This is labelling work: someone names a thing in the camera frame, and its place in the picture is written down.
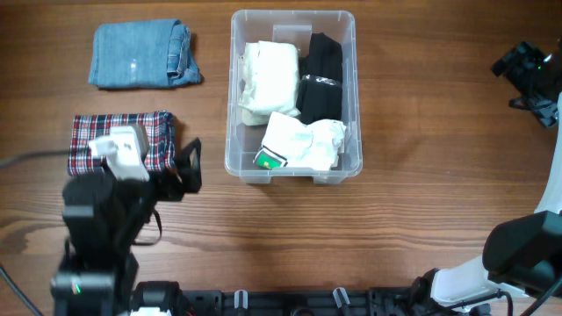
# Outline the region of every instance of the folded black garment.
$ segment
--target folded black garment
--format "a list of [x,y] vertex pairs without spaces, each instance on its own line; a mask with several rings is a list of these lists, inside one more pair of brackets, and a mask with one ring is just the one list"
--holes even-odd
[[342,45],[324,33],[312,34],[309,54],[299,61],[297,109],[300,121],[342,119]]

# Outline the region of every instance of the clear plastic container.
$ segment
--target clear plastic container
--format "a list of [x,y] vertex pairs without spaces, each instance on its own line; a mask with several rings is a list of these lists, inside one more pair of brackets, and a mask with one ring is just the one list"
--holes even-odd
[[[246,183],[269,183],[272,176],[311,176],[315,183],[340,183],[356,176],[363,168],[359,94],[357,82],[357,48],[355,19],[347,11],[277,11],[242,10],[232,16],[230,35],[230,89],[228,91],[228,126],[225,168]],[[244,89],[241,59],[246,43],[269,40],[292,43],[299,56],[308,55],[311,34],[324,32],[342,44],[343,94],[342,122],[347,126],[345,150],[337,167],[329,171],[309,168],[262,169],[253,163],[267,126],[245,126],[237,106]]]

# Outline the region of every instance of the red plaid cloth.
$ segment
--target red plaid cloth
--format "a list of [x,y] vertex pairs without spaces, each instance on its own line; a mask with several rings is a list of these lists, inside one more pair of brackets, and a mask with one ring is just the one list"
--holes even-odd
[[72,127],[72,141],[68,155],[68,174],[71,176],[103,171],[104,159],[92,158],[88,141],[109,134],[112,126],[139,124],[147,130],[148,154],[144,164],[148,171],[174,167],[174,116],[168,111],[140,114],[76,115]]

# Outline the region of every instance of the wooden surface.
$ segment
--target wooden surface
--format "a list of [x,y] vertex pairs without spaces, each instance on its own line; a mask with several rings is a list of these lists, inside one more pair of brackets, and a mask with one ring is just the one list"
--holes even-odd
[[[225,171],[230,18],[252,8],[355,15],[359,176],[339,186],[252,186]],[[561,12],[560,1],[487,0],[1,6],[0,156],[68,147],[77,113],[167,109],[184,124],[184,144],[203,141],[204,186],[181,204],[158,205],[164,235],[133,249],[137,281],[223,291],[408,285],[479,255],[495,225],[537,206],[556,129],[510,110],[515,89],[489,69],[521,40],[553,50]],[[181,18],[196,33],[205,82],[170,91],[89,86],[97,26],[150,18]],[[66,157],[0,173],[0,262],[46,314],[67,235],[67,181]],[[155,234],[152,223],[141,235]],[[516,310],[529,302],[517,300]],[[0,306],[2,315],[29,313],[3,282]],[[562,305],[552,300],[538,314],[562,314]]]

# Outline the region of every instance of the cable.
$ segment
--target cable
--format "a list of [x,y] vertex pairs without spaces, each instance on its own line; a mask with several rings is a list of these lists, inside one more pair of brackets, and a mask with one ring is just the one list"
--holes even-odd
[[19,154],[19,155],[15,155],[15,156],[8,157],[8,158],[0,160],[0,169],[6,169],[8,167],[11,167],[15,164],[18,164],[20,162],[24,162],[24,161],[29,160],[29,159],[41,158],[41,157],[50,157],[50,156],[56,156],[56,155],[66,155],[66,154],[68,154],[68,149],[47,150],[47,151],[42,151],[42,152],[31,152],[31,153]]
[[546,302],[546,300],[552,296],[552,294],[554,294],[556,291],[558,291],[560,289],[560,286],[562,286],[562,276],[556,280],[556,282],[551,286],[550,289],[548,289],[545,293],[543,293],[543,295],[538,298],[535,302],[533,302],[533,304],[531,304],[526,310],[525,312],[523,312],[521,314],[521,316],[529,316],[532,313],[536,312],[538,307],[540,307],[544,302]]
[[2,265],[0,265],[0,274],[2,274],[2,277],[4,278],[4,280],[6,280],[6,283],[11,287],[11,290],[14,291],[14,293],[18,295],[19,299],[21,299],[22,302],[24,302],[25,306],[27,306],[27,308],[29,308],[29,310],[32,311],[33,315],[43,316],[43,314],[39,311],[39,309],[35,307],[35,305],[29,300],[29,298],[27,298],[27,296],[11,280],[10,276],[8,276],[8,272],[6,272],[6,270]]
[[459,308],[459,307],[464,308],[468,305],[475,305],[475,304],[482,303],[482,302],[485,302],[485,301],[490,300],[490,299],[502,298],[504,296],[508,300],[508,316],[513,316],[513,299],[511,298],[511,295],[509,293],[505,292],[505,291],[497,291],[494,294],[486,295],[482,298],[475,298],[475,299],[468,300],[468,301],[462,301],[462,302],[457,303],[455,305],[449,305],[449,306],[446,306],[446,307],[435,309],[431,312],[427,312],[427,313],[423,314],[422,316],[431,316],[431,315],[437,314],[438,312],[452,311],[455,308]]

